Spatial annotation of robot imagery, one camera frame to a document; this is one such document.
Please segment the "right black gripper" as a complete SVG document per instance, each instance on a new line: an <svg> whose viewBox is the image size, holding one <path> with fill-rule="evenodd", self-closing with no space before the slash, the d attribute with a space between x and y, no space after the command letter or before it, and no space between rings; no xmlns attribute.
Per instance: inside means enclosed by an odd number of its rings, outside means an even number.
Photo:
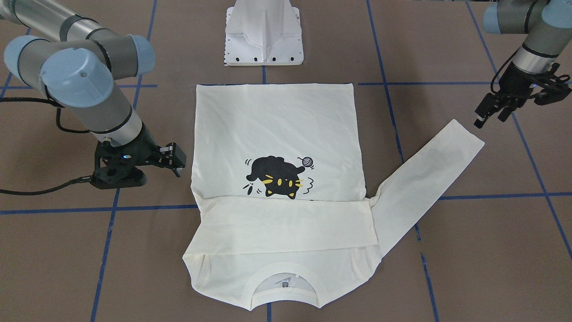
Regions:
<svg viewBox="0 0 572 322"><path fill-rule="evenodd" d="M176 143L156 145L150 131L143 126L138 136L126 145L98 143L91 185L102 190L143 186L147 177L139 166L145 165L170 169L180 177L186 161L186 153Z"/></svg>

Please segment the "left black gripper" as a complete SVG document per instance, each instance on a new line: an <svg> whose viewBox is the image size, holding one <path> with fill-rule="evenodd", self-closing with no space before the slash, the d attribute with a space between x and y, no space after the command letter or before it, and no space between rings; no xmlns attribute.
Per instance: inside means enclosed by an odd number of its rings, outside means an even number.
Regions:
<svg viewBox="0 0 572 322"><path fill-rule="evenodd" d="M527 100L533 100L538 106L564 100L571 93L571 88L567 84L571 76L557 76L555 72L559 67L559 63L554 63L547 71L534 74L522 71L514 63L509 63L498 81L499 89L492 88L492 93L486 94L478 104L475 110L478 118L474 126L481 129L485 122L498 112L498 119L506 122L508 117L517 108L523 107Z"/></svg>

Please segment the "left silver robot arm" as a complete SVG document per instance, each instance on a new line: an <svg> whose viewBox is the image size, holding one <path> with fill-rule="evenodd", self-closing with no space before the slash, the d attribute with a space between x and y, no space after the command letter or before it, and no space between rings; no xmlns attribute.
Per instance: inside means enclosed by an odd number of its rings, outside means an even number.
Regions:
<svg viewBox="0 0 572 322"><path fill-rule="evenodd" d="M572 37L569 0L499 0L484 13L483 29L494 34L526 34L522 45L507 59L492 88L476 108L474 125L482 128L494 114L502 122L533 100L545 106L570 93L569 75L557 76L556 59Z"/></svg>

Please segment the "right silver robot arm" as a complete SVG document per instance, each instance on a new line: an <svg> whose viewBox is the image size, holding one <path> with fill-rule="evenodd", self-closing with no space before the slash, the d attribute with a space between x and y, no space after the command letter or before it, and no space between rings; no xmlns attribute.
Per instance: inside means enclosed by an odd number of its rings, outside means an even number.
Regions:
<svg viewBox="0 0 572 322"><path fill-rule="evenodd" d="M8 43L8 70L41 92L38 102L71 111L84 132L98 140L92 175L30 195L86 182L102 190L143 186L147 178L140 167L145 165L181 175L184 151L176 143L157 145L116 84L155 67L155 50L145 37L119 35L54 0L3 0L1 18L42 35L23 35Z"/></svg>

